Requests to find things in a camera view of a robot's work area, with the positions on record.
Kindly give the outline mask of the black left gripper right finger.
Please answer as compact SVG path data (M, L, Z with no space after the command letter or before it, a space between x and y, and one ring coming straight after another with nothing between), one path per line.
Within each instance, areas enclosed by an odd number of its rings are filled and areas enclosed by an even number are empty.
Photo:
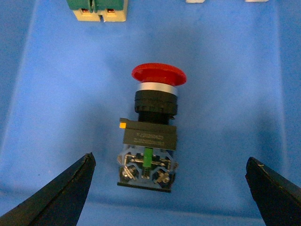
M301 188L254 157L246 164L246 180L267 226L301 224Z

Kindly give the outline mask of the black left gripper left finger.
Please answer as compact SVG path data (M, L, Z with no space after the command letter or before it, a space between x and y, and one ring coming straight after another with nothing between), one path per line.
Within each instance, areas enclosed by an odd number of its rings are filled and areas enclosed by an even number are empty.
M96 161L92 153L5 213L2 226L75 226L91 185Z

